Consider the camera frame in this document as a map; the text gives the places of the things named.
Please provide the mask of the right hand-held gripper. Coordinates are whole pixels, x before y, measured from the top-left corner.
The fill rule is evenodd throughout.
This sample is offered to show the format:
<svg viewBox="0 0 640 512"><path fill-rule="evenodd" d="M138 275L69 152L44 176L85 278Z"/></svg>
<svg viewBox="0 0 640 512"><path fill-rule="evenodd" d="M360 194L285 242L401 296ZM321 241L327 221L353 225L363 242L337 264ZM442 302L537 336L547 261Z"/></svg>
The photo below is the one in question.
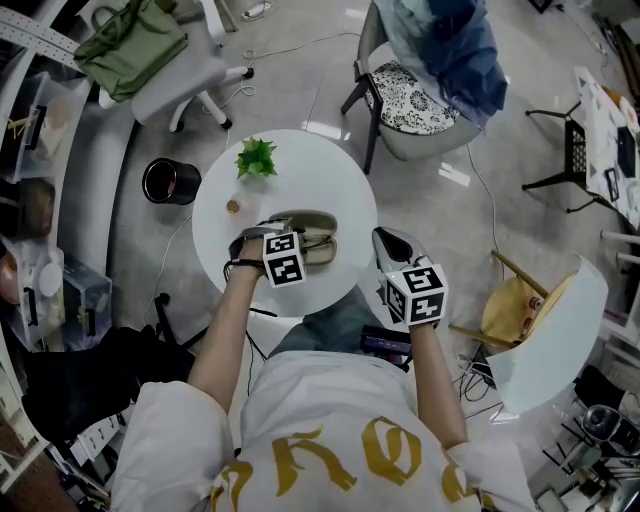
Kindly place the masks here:
<svg viewBox="0 0 640 512"><path fill-rule="evenodd" d="M394 228L375 228L372 243L380 272L378 292L393 323L437 326L447 304L442 266L432 262L416 238Z"/></svg>

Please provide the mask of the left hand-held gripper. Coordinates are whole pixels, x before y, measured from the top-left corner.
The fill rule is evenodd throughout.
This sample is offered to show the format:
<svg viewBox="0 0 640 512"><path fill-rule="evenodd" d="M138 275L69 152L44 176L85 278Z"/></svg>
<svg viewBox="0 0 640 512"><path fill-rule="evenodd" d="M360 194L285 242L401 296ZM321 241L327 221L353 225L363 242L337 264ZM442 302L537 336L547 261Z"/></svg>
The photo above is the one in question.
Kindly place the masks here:
<svg viewBox="0 0 640 512"><path fill-rule="evenodd" d="M261 257L241 256L247 241L262 243ZM243 230L229 246L227 269L234 266L252 267L261 271L274 289L306 281L306 271L299 234L283 224L261 224Z"/></svg>

